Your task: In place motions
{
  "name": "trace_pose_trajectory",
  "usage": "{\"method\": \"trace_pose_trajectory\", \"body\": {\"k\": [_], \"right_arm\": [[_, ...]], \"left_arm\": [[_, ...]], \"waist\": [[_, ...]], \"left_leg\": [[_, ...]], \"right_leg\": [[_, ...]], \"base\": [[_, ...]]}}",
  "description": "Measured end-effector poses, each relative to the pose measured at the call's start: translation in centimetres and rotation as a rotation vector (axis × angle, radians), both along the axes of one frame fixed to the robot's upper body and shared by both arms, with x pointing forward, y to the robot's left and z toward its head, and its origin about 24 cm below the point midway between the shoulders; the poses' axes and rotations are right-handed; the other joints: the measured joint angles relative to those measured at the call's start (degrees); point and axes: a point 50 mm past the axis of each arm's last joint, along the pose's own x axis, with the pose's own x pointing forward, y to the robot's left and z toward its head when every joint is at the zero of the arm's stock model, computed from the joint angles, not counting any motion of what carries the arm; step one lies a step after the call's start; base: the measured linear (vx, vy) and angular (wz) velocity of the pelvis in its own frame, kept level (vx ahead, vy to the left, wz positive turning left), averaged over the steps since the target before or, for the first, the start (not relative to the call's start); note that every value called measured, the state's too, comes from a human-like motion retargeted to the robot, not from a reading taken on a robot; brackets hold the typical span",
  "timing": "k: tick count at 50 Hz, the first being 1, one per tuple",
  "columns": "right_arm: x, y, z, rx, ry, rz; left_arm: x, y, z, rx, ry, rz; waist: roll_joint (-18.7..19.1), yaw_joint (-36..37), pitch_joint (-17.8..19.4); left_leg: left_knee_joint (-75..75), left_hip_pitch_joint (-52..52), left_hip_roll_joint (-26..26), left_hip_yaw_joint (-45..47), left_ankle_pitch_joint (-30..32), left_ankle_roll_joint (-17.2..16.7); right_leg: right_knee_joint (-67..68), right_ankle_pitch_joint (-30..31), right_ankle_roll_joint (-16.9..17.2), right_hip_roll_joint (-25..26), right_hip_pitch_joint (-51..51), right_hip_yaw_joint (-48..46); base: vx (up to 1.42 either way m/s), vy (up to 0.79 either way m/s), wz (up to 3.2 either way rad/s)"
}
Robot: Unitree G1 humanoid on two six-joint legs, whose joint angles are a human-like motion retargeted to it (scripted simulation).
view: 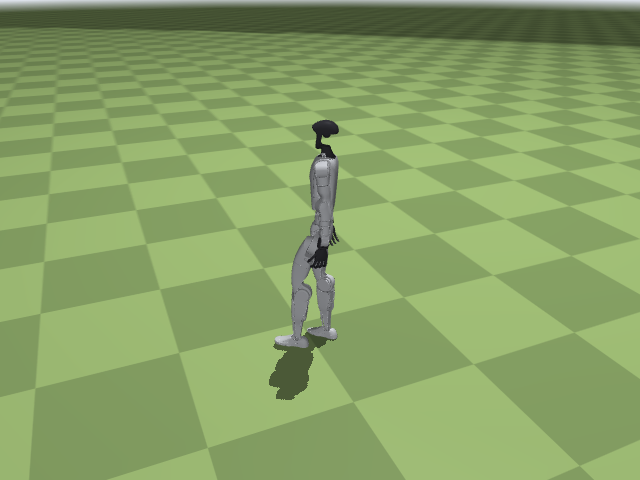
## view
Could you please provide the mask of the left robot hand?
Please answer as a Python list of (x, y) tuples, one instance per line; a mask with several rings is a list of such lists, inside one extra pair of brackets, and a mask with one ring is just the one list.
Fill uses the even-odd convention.
[[(307, 262), (310, 262), (313, 259), (315, 259), (313, 265), (310, 265), (311, 268), (314, 267), (315, 269), (317, 269), (317, 268), (322, 268), (322, 266), (325, 267), (327, 265), (328, 253), (326, 250), (328, 249), (328, 246), (327, 247), (321, 246), (321, 238), (318, 239), (318, 243), (317, 243), (318, 249), (315, 251), (315, 254), (307, 261)], [(324, 262), (324, 265), (323, 265), (323, 262)]]

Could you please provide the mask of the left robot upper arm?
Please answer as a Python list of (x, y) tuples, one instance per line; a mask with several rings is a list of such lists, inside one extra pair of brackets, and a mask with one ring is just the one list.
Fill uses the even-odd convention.
[(327, 161), (318, 162), (314, 166), (314, 176), (317, 183), (317, 191), (320, 195), (320, 200), (315, 203), (315, 210), (320, 213), (319, 207), (323, 202), (327, 202), (331, 208), (330, 199), (330, 166)]

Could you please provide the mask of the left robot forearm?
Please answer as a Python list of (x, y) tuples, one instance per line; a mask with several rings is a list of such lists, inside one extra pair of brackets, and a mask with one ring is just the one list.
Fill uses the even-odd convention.
[(327, 202), (323, 202), (319, 207), (320, 215), (318, 216), (319, 220), (319, 238), (321, 238), (321, 246), (327, 247), (329, 245), (329, 237), (331, 235), (330, 231), (330, 220), (331, 220), (331, 209), (330, 205)]

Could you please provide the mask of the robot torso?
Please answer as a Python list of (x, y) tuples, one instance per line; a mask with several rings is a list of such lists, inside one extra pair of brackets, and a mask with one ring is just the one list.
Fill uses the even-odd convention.
[[(320, 154), (319, 154), (320, 155)], [(320, 195), (318, 194), (317, 191), (317, 183), (316, 183), (316, 178), (314, 176), (314, 166), (321, 161), (327, 161), (329, 166), (330, 166), (330, 199), (331, 199), (331, 211), (333, 211), (334, 206), (335, 206), (335, 199), (336, 199), (336, 190), (337, 190), (337, 180), (338, 180), (338, 158), (337, 155), (336, 158), (329, 158), (326, 157), (325, 153), (321, 153), (322, 156), (318, 157), (319, 155), (317, 155), (311, 165), (311, 169), (310, 169), (310, 188), (311, 188), (311, 204), (312, 204), (312, 209), (315, 210), (315, 203), (320, 200)], [(315, 220), (313, 221), (311, 228), (310, 228), (310, 235), (311, 236), (315, 236), (315, 234), (319, 231), (319, 220), (318, 220), (318, 216), (321, 213), (319, 212), (315, 212)], [(330, 231), (331, 231), (331, 235), (329, 237), (329, 241), (332, 237), (332, 233), (333, 233), (333, 221), (330, 220)]]

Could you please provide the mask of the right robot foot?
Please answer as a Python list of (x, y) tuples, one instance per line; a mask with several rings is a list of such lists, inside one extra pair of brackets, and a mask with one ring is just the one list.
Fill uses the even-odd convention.
[(337, 339), (336, 330), (334, 328), (330, 328), (330, 327), (329, 327), (328, 331), (322, 330), (322, 326), (320, 326), (320, 327), (310, 327), (310, 328), (307, 329), (307, 332), (312, 334), (312, 335), (315, 335), (315, 336), (326, 337), (328, 339)]

